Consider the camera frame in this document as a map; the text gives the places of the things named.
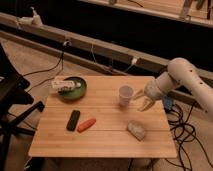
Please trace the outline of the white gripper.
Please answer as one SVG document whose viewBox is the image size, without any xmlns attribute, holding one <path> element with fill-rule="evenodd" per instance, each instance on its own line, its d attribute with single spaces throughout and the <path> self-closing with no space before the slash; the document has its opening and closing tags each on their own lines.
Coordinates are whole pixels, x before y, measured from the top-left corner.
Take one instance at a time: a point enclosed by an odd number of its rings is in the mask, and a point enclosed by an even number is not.
<svg viewBox="0 0 213 171">
<path fill-rule="evenodd" d="M 149 108 L 151 108 L 154 105 L 153 101 L 161 100 L 163 97 L 163 92 L 159 89 L 155 80 L 149 81 L 146 84 L 144 90 L 143 89 L 139 90 L 132 97 L 132 100 L 141 98 L 144 96 L 144 94 L 150 99 L 144 100 L 143 105 L 139 108 L 140 112 L 148 110 Z"/>
</svg>

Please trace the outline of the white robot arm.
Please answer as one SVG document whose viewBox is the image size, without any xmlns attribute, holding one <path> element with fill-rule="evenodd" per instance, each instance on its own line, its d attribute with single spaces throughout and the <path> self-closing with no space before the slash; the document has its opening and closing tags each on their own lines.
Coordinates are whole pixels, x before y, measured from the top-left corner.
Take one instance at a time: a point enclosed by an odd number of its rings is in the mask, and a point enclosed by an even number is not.
<svg viewBox="0 0 213 171">
<path fill-rule="evenodd" d="M 149 105 L 181 86 L 194 96 L 207 116 L 213 120 L 213 88 L 200 78 L 196 67 L 184 58 L 172 59 L 168 63 L 167 71 L 150 80 L 133 96 L 133 99 L 146 97 L 146 101 L 140 108 L 140 111 L 144 111 Z"/>
</svg>

